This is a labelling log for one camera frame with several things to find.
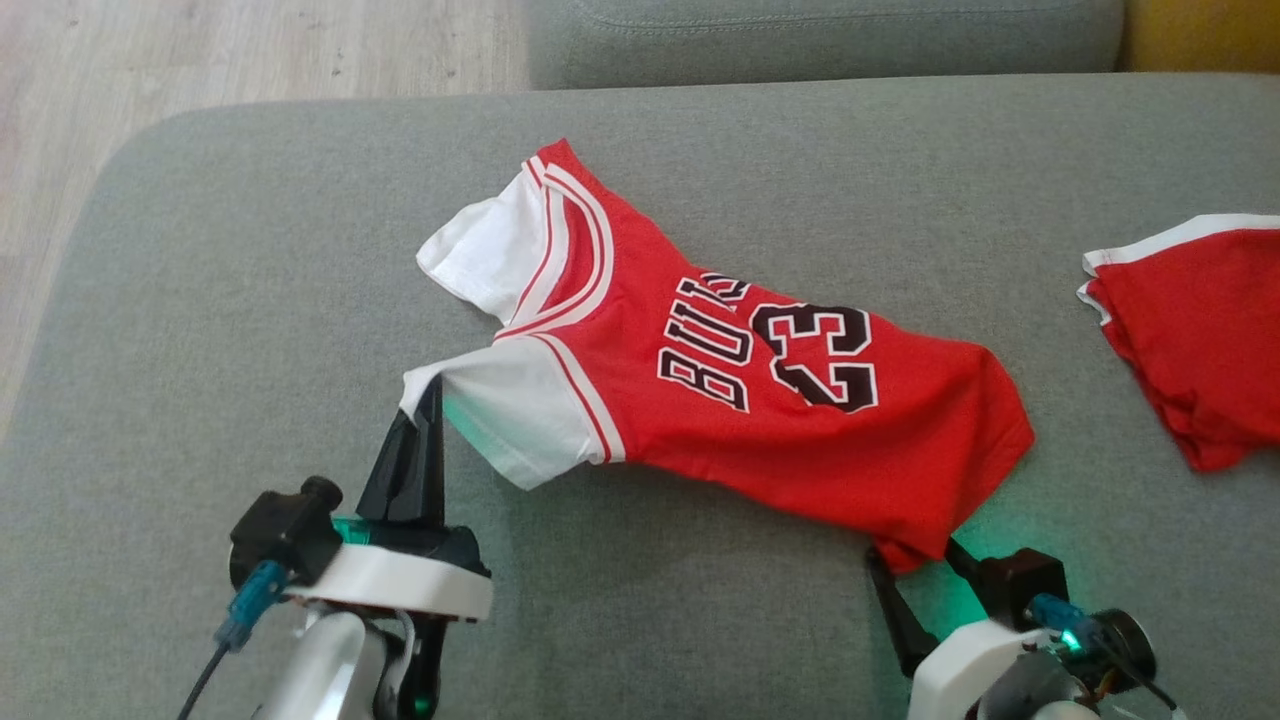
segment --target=red garment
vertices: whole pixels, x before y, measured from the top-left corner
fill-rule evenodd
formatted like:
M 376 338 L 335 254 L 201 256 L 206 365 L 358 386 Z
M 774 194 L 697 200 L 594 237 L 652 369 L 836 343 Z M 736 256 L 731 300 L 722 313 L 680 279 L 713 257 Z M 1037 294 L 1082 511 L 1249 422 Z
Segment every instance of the red garment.
M 870 533 L 902 573 L 942 557 L 1033 441 L 984 347 L 696 268 L 564 141 L 419 264 L 504 327 L 408 373 L 403 405 L 444 373 L 451 420 L 522 487 L 644 462 Z
M 1201 215 L 1084 269 L 1080 300 L 1192 468 L 1280 443 L 1280 217 Z

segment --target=white hem trim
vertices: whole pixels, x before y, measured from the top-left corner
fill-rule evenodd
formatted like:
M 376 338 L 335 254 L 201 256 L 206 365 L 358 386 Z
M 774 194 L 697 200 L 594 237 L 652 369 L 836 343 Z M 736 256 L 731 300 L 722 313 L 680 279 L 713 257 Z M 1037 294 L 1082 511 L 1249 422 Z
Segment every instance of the white hem trim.
M 572 202 L 582 211 L 591 236 L 591 275 L 572 297 L 554 307 L 532 314 L 527 320 L 521 318 L 520 322 L 512 322 L 508 327 L 498 332 L 498 338 L 544 332 L 573 324 L 590 315 L 604 301 L 613 282 L 613 229 L 604 206 L 600 205 L 600 201 L 591 195 L 586 186 L 554 163 L 547 167 L 543 182 L 561 196 L 561 202 Z M 567 237 L 567 223 L 563 228 L 566 236 L 563 241 L 556 240 L 561 232 L 558 227 L 552 228 L 552 249 L 553 252 L 557 252 L 557 245 L 563 245 L 563 252 L 567 258 L 571 251 L 568 246 L 573 242 L 572 238 Z M 564 263 L 558 269 L 559 273 L 554 277 L 550 273 L 544 273 L 538 279 L 539 283 L 548 284 L 548 293 L 559 282 L 559 275 L 564 272 Z
M 522 168 L 497 197 L 458 210 L 419 249 L 419 269 L 451 295 L 509 323 L 552 242 L 539 222 L 545 211 L 538 182 Z
M 613 415 L 609 414 L 609 409 L 604 405 L 600 393 L 591 384 L 591 378 L 588 377 L 586 370 L 582 369 L 577 357 L 573 356 L 573 351 L 556 336 L 547 333 L 530 333 L 530 336 L 545 342 L 559 356 L 559 360 L 564 363 L 564 369 L 568 370 L 570 375 L 566 379 L 582 393 L 582 400 L 586 404 L 582 410 L 599 423 L 600 433 L 603 434 L 600 439 L 608 447 L 609 462 L 625 462 L 627 451 L 622 445 L 622 434 L 618 432 L 618 427 L 613 424 Z
M 547 340 L 554 341 L 521 336 L 410 370 L 399 406 L 411 414 L 426 386 L 442 375 L 449 423 L 498 473 L 524 489 L 584 461 L 621 461 L 622 443 L 609 415 L 596 409 L 596 421 L 591 420 L 589 405 L 603 407 L 599 395 L 577 361 L 558 354 Z
M 1102 265 L 1135 263 L 1170 247 L 1185 245 L 1220 232 L 1238 229 L 1280 229 L 1280 215 L 1197 215 L 1175 228 L 1153 234 L 1133 245 L 1085 252 L 1084 272 L 1097 277 L 1097 269 Z
M 1093 300 L 1093 296 L 1089 295 L 1089 283 L 1082 284 L 1080 290 L 1075 291 L 1075 296 L 1080 299 L 1080 302 L 1098 311 L 1098 315 L 1102 316 L 1102 320 L 1098 322 L 1100 327 L 1106 327 L 1106 324 L 1111 322 L 1111 313 L 1107 313 L 1107 309 L 1103 307 L 1102 304 L 1098 302 L 1097 300 Z
M 543 252 L 545 261 L 535 270 L 526 288 L 524 288 L 524 301 L 516 307 L 516 313 L 509 322 L 503 323 L 503 331 L 511 327 L 525 325 L 541 314 L 543 305 L 550 296 L 556 283 L 564 274 L 564 263 L 568 259 L 568 224 L 564 219 L 564 199 L 559 193 L 553 195 L 552 188 L 543 186 L 543 213 L 545 215 L 545 242 Z

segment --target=red basketball jersey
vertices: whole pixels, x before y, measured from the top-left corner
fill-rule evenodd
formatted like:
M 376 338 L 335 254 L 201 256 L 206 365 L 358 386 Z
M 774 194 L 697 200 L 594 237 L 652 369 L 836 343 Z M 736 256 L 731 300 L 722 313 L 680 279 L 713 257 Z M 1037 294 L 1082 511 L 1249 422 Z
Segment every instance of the red basketball jersey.
M 869 533 L 901 573 L 1033 441 L 988 350 L 694 266 L 564 141 L 417 260 L 503 328 L 407 373 L 402 405 L 443 373 L 451 421 L 525 488 L 643 462 Z
M 1280 217 L 1199 215 L 1084 269 L 1080 300 L 1192 468 L 1280 445 Z

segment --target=gray sofa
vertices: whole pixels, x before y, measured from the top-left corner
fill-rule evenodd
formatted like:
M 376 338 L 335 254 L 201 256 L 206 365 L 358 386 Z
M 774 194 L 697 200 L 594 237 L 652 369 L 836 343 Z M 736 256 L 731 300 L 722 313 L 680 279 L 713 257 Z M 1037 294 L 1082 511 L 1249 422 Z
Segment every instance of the gray sofa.
M 1111 70 L 1124 0 L 538 0 L 539 88 Z
M 530 4 L 531 63 L 557 87 L 1103 70 L 1119 37 L 1107 0 L 774 5 L 710 27 L 710 0 Z M 401 373 L 495 329 L 416 249 L 559 137 L 698 264 L 995 350 L 1038 442 L 957 537 L 1062 557 L 1074 600 L 1144 624 L 1190 717 L 1272 717 L 1280 456 L 1190 473 L 1073 291 L 1087 250 L 1280 213 L 1277 117 L 1280 78 L 1064 74 L 261 105 L 147 129 L 82 213 L 0 446 L 0 717 L 177 712 L 230 597 L 232 524 L 314 473 L 353 509 Z M 526 493 L 453 432 L 445 452 L 449 520 L 497 600 L 451 630 L 440 717 L 904 716 L 868 538 L 643 468 Z M 980 618 L 941 566 L 904 591 L 940 634 Z M 269 614 L 196 716 L 250 717 L 298 619 Z

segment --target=green led light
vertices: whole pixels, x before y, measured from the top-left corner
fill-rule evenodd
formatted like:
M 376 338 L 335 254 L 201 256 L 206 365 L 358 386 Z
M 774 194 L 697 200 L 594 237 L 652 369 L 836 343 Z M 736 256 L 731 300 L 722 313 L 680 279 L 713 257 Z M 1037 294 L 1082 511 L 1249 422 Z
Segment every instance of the green led light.
M 1080 639 L 1075 637 L 1071 630 L 1062 632 L 1062 642 L 1071 650 L 1071 652 L 1080 652 Z
M 369 524 L 360 518 L 334 518 L 333 529 L 348 544 L 369 544 Z

